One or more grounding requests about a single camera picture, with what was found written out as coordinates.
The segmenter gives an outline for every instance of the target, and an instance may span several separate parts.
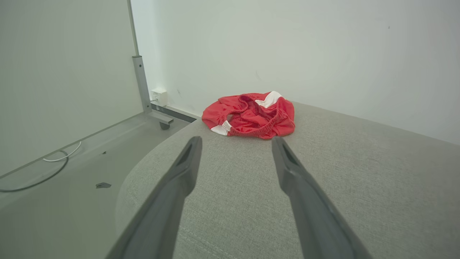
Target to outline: white electrical outlet box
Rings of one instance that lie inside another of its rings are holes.
[[[153,104],[158,106],[166,106],[168,104],[168,93],[165,89],[155,88],[150,90]]]

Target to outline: red and white garment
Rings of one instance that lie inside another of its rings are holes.
[[[294,132],[294,105],[273,91],[219,98],[201,118],[209,129],[225,136],[262,139]]]

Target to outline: white partition panel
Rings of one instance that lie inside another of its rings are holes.
[[[0,176],[142,112],[127,0],[0,1]]]

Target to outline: gray fabric surface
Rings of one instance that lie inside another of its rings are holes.
[[[460,146],[294,103],[292,150],[375,258],[460,258]],[[271,142],[227,137],[201,121],[133,168],[119,194],[119,231],[186,142],[203,138],[174,258],[302,258]]]

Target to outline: white wall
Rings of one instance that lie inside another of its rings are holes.
[[[127,0],[0,1],[0,176],[141,113]]]
[[[201,114],[218,97],[276,90],[460,144],[460,1],[143,3],[140,52],[147,70],[161,67],[149,88],[175,108]]]

